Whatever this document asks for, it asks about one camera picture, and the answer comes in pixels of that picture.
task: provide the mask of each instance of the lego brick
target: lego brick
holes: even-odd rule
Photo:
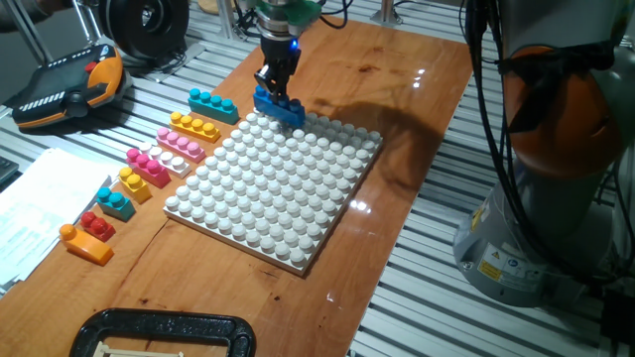
[[[191,173],[190,164],[186,163],[182,157],[175,156],[171,152],[164,152],[161,147],[153,146],[150,143],[143,143],[139,146],[139,150],[148,155],[150,159],[158,161],[159,164],[166,168],[171,175],[176,176],[179,179],[182,179]]]
[[[72,224],[65,224],[60,228],[60,240],[69,252],[102,267],[114,255],[106,243],[75,229]]]
[[[158,188],[165,187],[171,181],[166,168],[162,167],[156,160],[150,160],[150,157],[146,154],[141,154],[137,149],[128,150],[126,163],[141,179]]]
[[[102,187],[97,192],[97,204],[111,217],[127,222],[135,214],[135,207],[130,199],[121,192],[111,192],[110,188]]]
[[[139,175],[132,173],[132,169],[123,168],[119,171],[119,180],[123,189],[141,204],[152,197],[150,187],[141,179]]]
[[[298,99],[289,100],[288,96],[281,99],[278,104],[274,104],[269,98],[269,93],[261,87],[256,86],[254,93],[254,106],[259,112],[277,118],[294,127],[305,125],[305,107]]]
[[[179,112],[170,115],[170,127],[209,143],[215,143],[220,138],[220,131],[213,124],[203,123],[200,119],[192,120],[189,115],[183,116]]]
[[[169,197],[172,219],[303,275],[381,147],[381,136],[315,114],[302,129],[251,113]]]
[[[231,99],[223,100],[220,95],[211,96],[209,92],[201,93],[200,90],[194,88],[190,91],[188,103],[192,112],[229,125],[236,124],[240,119],[238,108]]]
[[[82,214],[79,219],[79,224],[84,231],[90,233],[90,235],[104,243],[116,233],[112,224],[109,224],[103,218],[97,217],[92,212],[85,212]]]
[[[196,142],[191,142],[186,137],[179,136],[177,132],[170,132],[168,128],[157,130],[157,143],[162,147],[183,155],[188,160],[200,163],[206,156],[205,151]]]

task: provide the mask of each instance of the white lego baseplate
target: white lego baseplate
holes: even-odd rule
[[[307,114],[305,126],[247,115],[166,200],[166,215],[303,275],[381,148],[378,132]]]
[[[151,160],[158,161],[159,165],[166,168],[170,174],[179,179],[191,173],[190,164],[186,163],[182,157],[175,156],[171,152],[164,152],[161,147],[154,146],[151,143],[141,143],[139,151],[148,155]]]

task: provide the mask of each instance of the yellow sticker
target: yellow sticker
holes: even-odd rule
[[[474,214],[472,214],[472,225],[470,228],[471,232],[474,232],[474,229],[476,229],[476,226],[478,225],[478,222],[480,221],[480,215],[483,214],[483,206],[480,206],[475,212]]]
[[[480,262],[480,265],[478,266],[478,270],[484,275],[488,276],[489,278],[495,280],[496,282],[498,282],[498,280],[500,279],[500,275],[502,273],[500,269],[497,269],[496,267],[487,263],[484,260]]]

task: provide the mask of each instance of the pink lego brick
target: pink lego brick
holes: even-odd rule
[[[205,158],[205,151],[198,143],[190,142],[188,138],[180,137],[176,132],[170,132],[168,128],[157,130],[157,143],[195,163],[200,163]]]
[[[171,179],[166,168],[162,167],[158,161],[150,160],[146,154],[141,154],[137,149],[130,149],[126,153],[126,163],[135,174],[141,179],[163,188]]]

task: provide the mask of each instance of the warning label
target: warning label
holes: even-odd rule
[[[533,264],[487,244],[478,271],[488,278],[515,290],[535,292],[543,274]]]

